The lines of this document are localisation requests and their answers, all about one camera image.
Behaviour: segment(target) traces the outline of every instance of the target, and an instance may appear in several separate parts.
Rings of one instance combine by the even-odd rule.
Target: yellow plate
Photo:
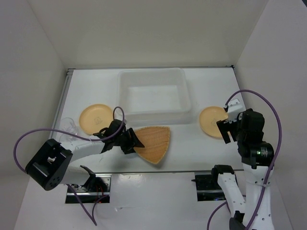
[[[112,121],[113,111],[109,106],[93,104],[83,110],[79,118],[79,125],[86,134],[92,135],[109,127]]]
[[[209,136],[221,138],[222,135],[216,122],[227,118],[228,114],[223,108],[216,106],[207,107],[200,114],[201,129]]]

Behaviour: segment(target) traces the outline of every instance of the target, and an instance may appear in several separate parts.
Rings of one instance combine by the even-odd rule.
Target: white plastic bin
[[[130,126],[184,124],[191,102],[184,70],[141,69],[118,74],[117,104]]]

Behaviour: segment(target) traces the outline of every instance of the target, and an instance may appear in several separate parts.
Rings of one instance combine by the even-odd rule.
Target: beige wall
[[[26,0],[1,3],[0,31],[0,228],[12,230],[28,183],[15,166],[13,146],[22,133],[51,126],[65,69]],[[22,142],[22,166],[47,136]]]
[[[283,143],[276,178],[294,230],[306,229],[307,7],[301,0],[270,0],[235,65],[241,89],[252,89],[276,107]],[[277,143],[277,125],[267,105],[245,102],[266,118],[265,138]]]
[[[29,0],[67,68],[225,66],[267,0]]]

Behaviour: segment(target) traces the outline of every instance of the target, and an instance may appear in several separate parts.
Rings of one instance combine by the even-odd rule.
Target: wooden plate
[[[223,108],[217,106],[207,107],[200,114],[201,129],[209,136],[221,138],[222,135],[216,122],[227,118],[228,114]]]
[[[84,109],[79,118],[81,129],[89,135],[109,127],[113,121],[113,111],[105,104],[93,104]]]

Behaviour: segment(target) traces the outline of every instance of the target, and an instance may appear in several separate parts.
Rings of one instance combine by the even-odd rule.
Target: orange leaf-shaped object
[[[164,126],[150,126],[135,131],[136,136],[145,148],[134,148],[140,157],[157,164],[167,152],[170,128]]]

